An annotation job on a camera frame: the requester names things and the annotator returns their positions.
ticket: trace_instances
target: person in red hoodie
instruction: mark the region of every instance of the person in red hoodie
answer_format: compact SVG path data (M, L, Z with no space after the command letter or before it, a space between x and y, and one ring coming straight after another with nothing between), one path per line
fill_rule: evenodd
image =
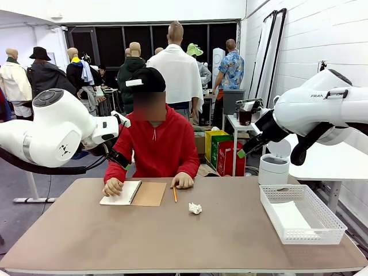
M174 177L171 187L192 187L200 166L193 127L166 104L166 85L159 71L142 68L133 74L131 80L135 79L142 85L132 86L134 111L127 115L131 126L122 128L114 149L128 160L134 150L133 177ZM105 196L121 194L126 173L117 163L109 162Z

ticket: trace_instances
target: lime green bucket hat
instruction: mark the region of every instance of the lime green bucket hat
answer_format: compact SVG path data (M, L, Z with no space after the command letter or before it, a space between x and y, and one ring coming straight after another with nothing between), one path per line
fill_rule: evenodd
M193 55L200 56L200 55L203 54L203 51L201 50L200 47L198 47L197 44L190 43L188 45L188 49L187 49L186 53L190 56L193 56Z

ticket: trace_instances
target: pencil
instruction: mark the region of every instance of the pencil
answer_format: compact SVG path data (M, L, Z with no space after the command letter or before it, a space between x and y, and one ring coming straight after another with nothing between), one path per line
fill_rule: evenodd
M175 186L173 187L172 191L174 192L174 200L175 200L175 202L178 202L177 190L176 190Z

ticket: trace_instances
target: spiral notebook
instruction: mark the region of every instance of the spiral notebook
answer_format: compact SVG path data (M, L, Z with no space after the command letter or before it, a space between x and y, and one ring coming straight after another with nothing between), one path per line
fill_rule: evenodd
M120 196L103 197L101 205L160 206L166 183L125 181Z

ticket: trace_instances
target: grey bin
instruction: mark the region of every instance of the grey bin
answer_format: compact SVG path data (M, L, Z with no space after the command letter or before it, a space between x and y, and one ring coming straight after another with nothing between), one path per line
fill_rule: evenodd
M244 99L244 89L224 89L224 114L233 115L236 112L236 101Z

